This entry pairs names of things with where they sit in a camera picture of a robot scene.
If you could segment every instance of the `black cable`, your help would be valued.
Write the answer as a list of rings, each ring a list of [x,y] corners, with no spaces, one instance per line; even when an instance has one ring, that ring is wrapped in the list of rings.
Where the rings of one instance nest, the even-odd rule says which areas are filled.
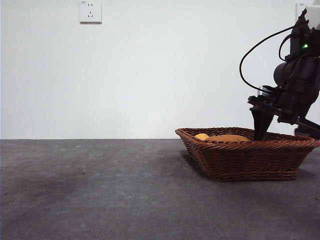
[[[266,38],[264,38],[263,40],[261,40],[260,42],[258,42],[256,45],[254,45],[254,46],[243,56],[243,58],[242,58],[241,61],[240,61],[239,71],[240,71],[240,76],[241,76],[242,80],[243,80],[248,86],[250,86],[250,87],[253,88],[253,89],[256,89],[256,90],[258,90],[258,91],[264,92],[264,93],[266,93],[266,94],[273,94],[272,92],[269,92],[269,91],[260,89],[260,88],[258,88],[258,87],[256,87],[256,86],[253,86],[253,85],[250,84],[249,82],[247,82],[247,81],[245,80],[243,74],[242,74],[242,63],[244,62],[245,58],[246,58],[256,47],[258,47],[260,44],[262,44],[262,43],[265,42],[266,40],[268,40],[268,39],[270,39],[270,38],[272,38],[272,37],[274,37],[274,36],[276,36],[276,35],[278,35],[278,34],[282,34],[282,33],[285,32],[285,31],[288,31],[288,30],[290,30],[290,29],[293,29],[293,28],[295,28],[295,27],[298,27],[298,26],[300,26],[300,25],[303,25],[303,24],[305,24],[305,23],[308,23],[308,22],[309,22],[309,20],[304,21],[304,22],[301,22],[301,23],[296,24],[296,25],[294,25],[294,26],[288,27],[288,28],[286,28],[286,29],[284,29],[284,30],[278,31],[278,32],[276,32],[276,33],[274,33],[274,34],[272,34],[272,35],[270,35],[270,36],[267,36]]]
[[[283,39],[283,41],[282,41],[281,44],[280,44],[280,47],[279,47],[279,58],[280,58],[282,61],[286,61],[286,60],[284,60],[284,59],[281,57],[281,49],[282,49],[282,46],[283,46],[283,45],[285,44],[285,42],[286,42],[288,39],[290,39],[292,36],[293,36],[292,33],[289,34],[288,36],[286,36],[286,37]]]

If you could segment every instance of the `white wall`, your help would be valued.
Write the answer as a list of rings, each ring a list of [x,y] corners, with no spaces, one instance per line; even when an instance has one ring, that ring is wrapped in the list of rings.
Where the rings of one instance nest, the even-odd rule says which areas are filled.
[[[295,18],[294,0],[104,0],[103,23],[81,25],[78,3],[1,1],[2,139],[176,138],[181,127],[253,128],[246,102],[256,91],[241,82],[239,61]],[[248,81],[274,85],[285,35],[248,57]],[[319,122],[319,113],[318,100],[310,120]],[[293,129],[274,122],[270,131]]]

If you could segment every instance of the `basket rim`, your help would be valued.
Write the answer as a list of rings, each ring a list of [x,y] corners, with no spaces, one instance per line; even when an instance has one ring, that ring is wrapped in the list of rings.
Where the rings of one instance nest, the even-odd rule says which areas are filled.
[[[190,144],[194,145],[196,148],[214,148],[220,150],[245,150],[245,149],[283,149],[283,148],[316,148],[320,147],[320,141],[308,136],[292,136],[288,134],[280,134],[274,132],[267,132],[269,134],[274,134],[279,137],[290,137],[297,138],[297,140],[267,140],[267,141],[214,141],[214,140],[201,140],[191,134],[187,133],[187,130],[207,130],[214,129],[228,129],[228,130],[249,130],[250,128],[243,127],[211,127],[211,128],[178,128],[175,133],[179,135],[183,140],[188,141]]]

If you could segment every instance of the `concrete floor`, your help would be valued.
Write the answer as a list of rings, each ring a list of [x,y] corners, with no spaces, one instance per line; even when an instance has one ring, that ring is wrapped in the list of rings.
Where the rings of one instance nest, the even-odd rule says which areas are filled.
[[[216,182],[179,139],[1,141],[1,240],[207,239],[320,239],[320,149],[295,181]]]

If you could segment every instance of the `bread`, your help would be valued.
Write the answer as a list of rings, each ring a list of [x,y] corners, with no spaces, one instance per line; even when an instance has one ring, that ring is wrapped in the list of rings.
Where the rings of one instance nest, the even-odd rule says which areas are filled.
[[[210,136],[205,139],[206,141],[221,141],[221,142],[251,142],[249,138],[240,135],[219,135]]]

